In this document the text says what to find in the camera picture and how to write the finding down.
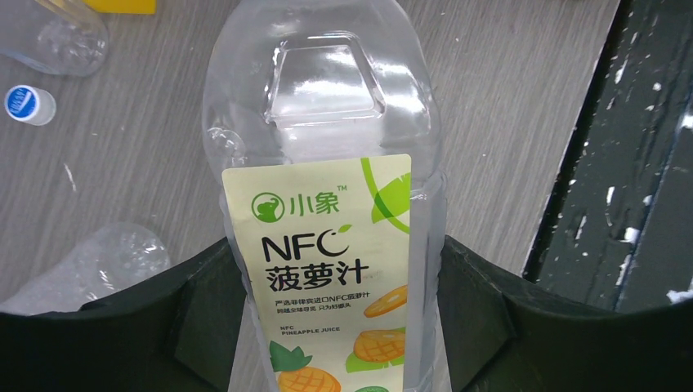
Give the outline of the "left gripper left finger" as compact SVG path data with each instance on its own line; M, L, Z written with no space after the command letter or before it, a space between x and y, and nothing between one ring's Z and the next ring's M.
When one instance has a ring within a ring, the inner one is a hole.
M226 240L68 313L1 316L4 391L225 391L246 292Z

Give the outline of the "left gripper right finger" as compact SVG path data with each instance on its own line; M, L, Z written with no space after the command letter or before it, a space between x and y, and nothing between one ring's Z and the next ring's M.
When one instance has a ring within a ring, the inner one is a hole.
M690 301L619 314L547 292L451 237L441 260L453 390L691 390Z

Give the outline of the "fruit label plastic bottle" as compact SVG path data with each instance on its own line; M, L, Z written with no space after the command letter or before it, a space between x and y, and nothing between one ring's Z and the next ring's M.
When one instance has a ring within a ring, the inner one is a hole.
M395 1L242 1L203 145L269 391L430 391L442 128Z

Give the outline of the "white blue bottle cap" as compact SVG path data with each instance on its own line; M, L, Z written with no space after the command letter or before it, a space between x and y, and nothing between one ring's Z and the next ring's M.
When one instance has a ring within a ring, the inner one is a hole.
M17 85L7 91L3 108L14 120L41 127L54 118L56 101L46 90L29 85Z

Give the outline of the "blue label water bottle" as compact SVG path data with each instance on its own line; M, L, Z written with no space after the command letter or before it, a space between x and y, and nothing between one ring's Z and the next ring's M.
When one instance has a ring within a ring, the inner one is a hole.
M85 77L105 62L109 32L82 1L1 2L1 54L45 74Z

